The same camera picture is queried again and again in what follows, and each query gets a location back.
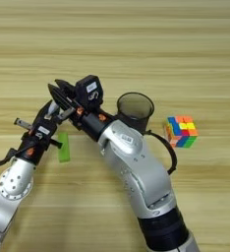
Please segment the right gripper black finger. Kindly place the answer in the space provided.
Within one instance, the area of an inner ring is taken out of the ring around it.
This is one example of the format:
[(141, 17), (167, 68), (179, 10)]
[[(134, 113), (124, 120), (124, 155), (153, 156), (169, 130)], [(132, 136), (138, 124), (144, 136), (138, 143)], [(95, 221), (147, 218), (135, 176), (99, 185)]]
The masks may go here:
[(74, 97), (76, 95), (75, 87), (71, 85), (69, 82), (61, 79), (56, 79), (55, 83), (67, 97)]
[(54, 101), (63, 109), (67, 110), (70, 107), (74, 109), (78, 108), (78, 105), (74, 102), (75, 97), (67, 97), (59, 87), (55, 87), (51, 84), (48, 85), (50, 94), (52, 95)]

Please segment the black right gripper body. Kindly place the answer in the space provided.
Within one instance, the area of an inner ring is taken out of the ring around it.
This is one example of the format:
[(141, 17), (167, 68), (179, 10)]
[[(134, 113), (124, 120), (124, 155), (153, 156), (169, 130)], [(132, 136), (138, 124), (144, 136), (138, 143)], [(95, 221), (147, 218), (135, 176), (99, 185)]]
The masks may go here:
[(114, 116), (101, 107), (89, 110), (82, 106), (75, 106), (69, 120), (79, 131), (86, 132), (97, 142), (108, 125), (114, 121)]

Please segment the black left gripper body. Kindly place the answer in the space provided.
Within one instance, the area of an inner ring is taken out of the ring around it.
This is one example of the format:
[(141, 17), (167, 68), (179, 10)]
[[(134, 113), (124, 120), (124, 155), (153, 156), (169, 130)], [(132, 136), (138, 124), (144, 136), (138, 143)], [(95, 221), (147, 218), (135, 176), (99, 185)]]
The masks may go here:
[[(69, 118), (74, 109), (68, 109), (61, 113), (62, 122)], [(54, 145), (59, 149), (59, 161), (66, 162), (70, 160), (69, 138), (67, 133), (59, 134), (59, 142), (52, 139), (57, 130), (54, 116), (49, 119), (36, 116), (31, 128), (22, 137), (22, 143), (19, 147), (18, 158), (22, 158), (32, 163), (39, 163), (43, 153), (49, 145)]]

